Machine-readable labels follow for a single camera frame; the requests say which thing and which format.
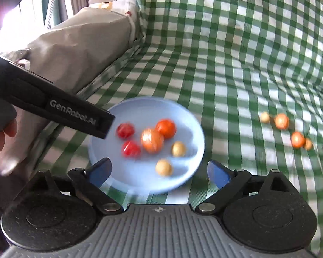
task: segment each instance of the orange cherry tomato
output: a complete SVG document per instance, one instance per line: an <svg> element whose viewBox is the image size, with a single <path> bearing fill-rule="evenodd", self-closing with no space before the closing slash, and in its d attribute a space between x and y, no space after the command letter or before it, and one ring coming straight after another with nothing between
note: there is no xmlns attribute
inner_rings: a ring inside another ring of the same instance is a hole
<svg viewBox="0 0 323 258"><path fill-rule="evenodd" d="M168 139L176 134L176 125L171 119L162 119L157 123L156 130Z"/></svg>
<svg viewBox="0 0 323 258"><path fill-rule="evenodd" d="M309 138L305 139L304 148L310 150L313 147L312 142Z"/></svg>
<svg viewBox="0 0 323 258"><path fill-rule="evenodd" d="M286 114L278 114L275 116L275 126L280 130L286 130L290 125L290 119Z"/></svg>
<svg viewBox="0 0 323 258"><path fill-rule="evenodd" d="M164 137L154 129L147 128L142 132L141 144L148 153L157 153L164 146Z"/></svg>
<svg viewBox="0 0 323 258"><path fill-rule="evenodd" d="M294 132L291 137L291 143L294 148L301 148L305 143L305 138L302 133Z"/></svg>

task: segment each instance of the plate rim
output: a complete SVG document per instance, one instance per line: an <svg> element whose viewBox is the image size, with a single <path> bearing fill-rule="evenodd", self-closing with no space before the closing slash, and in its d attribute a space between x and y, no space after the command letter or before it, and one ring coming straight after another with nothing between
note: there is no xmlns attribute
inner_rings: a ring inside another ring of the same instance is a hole
<svg viewBox="0 0 323 258"><path fill-rule="evenodd" d="M173 100L170 100L170 99L164 99L162 97L155 97L155 96L137 96L137 97L133 97L133 98L129 98L129 99L123 99L121 102L113 105L112 107L110 107L108 109L108 111L110 111L113 107L117 107L118 105L120 104L123 104L123 103L126 103L126 102L130 102L130 101L135 101L135 100L157 100L157 101L167 101L169 103L173 103L173 104L176 104L178 107L181 107L183 108L184 110L186 110L194 119L195 121L198 123L200 129L201 129L201 134L202 134L202 137L203 137L203 152L202 152L202 156L201 156L201 160L199 162L199 164L197 165L196 169L194 170L194 172L189 175L188 178L186 178L182 183L178 183L177 185L174 185L174 186L170 186L169 188L165 188L165 189L158 189L158 190L145 190L145 189L136 189L134 188L133 186L130 186L130 185L127 185L126 183L123 183L123 182L120 182L116 179L114 179L111 175L109 176L109 178L104 182L104 184L106 182L110 182L110 187L113 187L121 192L124 192L124 193L132 193L133 195L140 195L140 194L162 194L162 193L165 193L165 192L170 192L170 191L173 191L174 189L177 189L178 187L181 187L183 184L185 184L189 179L191 179L194 174L196 173L196 171L198 170L198 168L200 167L201 165L201 162L203 160L203 156L205 154L205 146L206 146L206 138L205 138L205 134L203 132L203 129L202 129L202 126L201 126L201 123L197 120L197 118L195 117L195 115L190 111L188 110L186 107L182 106L181 104L179 104L178 102L175 102ZM90 160L90 163L91 163L91 166L94 165L94 163L92 164L92 160L94 160L94 152L93 152L93 146L92 146L92 143L93 143L93 139L95 139L96 137L92 136L92 135L89 135L90 136L90 140L89 140L89 145L87 147L87 151L88 151L88 154L89 154L89 160ZM123 187L126 187L126 190L125 191L122 191L121 188L119 188L118 186L115 186L115 182L116 183L119 183L120 185L122 185Z"/></svg>

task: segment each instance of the blue plate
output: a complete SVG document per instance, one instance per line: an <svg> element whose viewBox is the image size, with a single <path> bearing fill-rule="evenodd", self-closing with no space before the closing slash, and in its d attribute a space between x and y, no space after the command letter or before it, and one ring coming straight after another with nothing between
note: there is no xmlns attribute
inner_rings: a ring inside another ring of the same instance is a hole
<svg viewBox="0 0 323 258"><path fill-rule="evenodd" d="M164 193L173 190L196 172L205 150L205 137L200 123L186 108L158 97L137 97L124 100L113 106L109 111L116 116L106 139L91 137L89 156L92 164L103 157L109 157L112 162L112 173L107 182L112 187L133 194ZM121 155L124 143L116 135L116 128L124 122L130 122L135 127L132 137L141 144L141 133L145 128L154 128L161 119L172 119L177 132L172 139L165 140L161 152L155 155L142 149L141 158L132 160ZM186 145L187 153L183 158L171 155L171 147L175 141ZM156 163L166 158L174 168L173 175L161 177L155 171Z"/></svg>

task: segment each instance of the logo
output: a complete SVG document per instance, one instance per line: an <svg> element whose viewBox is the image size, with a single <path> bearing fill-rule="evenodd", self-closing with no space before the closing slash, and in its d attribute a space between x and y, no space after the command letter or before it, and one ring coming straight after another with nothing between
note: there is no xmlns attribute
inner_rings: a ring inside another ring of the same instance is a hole
<svg viewBox="0 0 323 258"><path fill-rule="evenodd" d="M162 207L157 207L154 209L154 211L156 211L157 213L161 213L164 211L164 209Z"/></svg>
<svg viewBox="0 0 323 258"><path fill-rule="evenodd" d="M96 124L96 119L94 119L92 117L88 118L86 114L80 114L78 111L73 110L71 107L63 106L63 105L59 104L56 100L51 100L49 102L49 105L53 109L57 109L57 110L64 112L65 114L68 114L72 117L75 117L77 119L80 119L82 121L90 123L93 126Z"/></svg>

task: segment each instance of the black handheld device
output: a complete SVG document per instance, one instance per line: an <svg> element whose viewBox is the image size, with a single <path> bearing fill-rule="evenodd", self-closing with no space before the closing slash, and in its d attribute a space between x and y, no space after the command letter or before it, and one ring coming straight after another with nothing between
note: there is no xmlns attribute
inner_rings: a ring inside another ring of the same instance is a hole
<svg viewBox="0 0 323 258"><path fill-rule="evenodd" d="M21 0L0 0L0 17ZM0 131L16 117L12 105L81 132L105 138L114 116L55 87L0 56Z"/></svg>

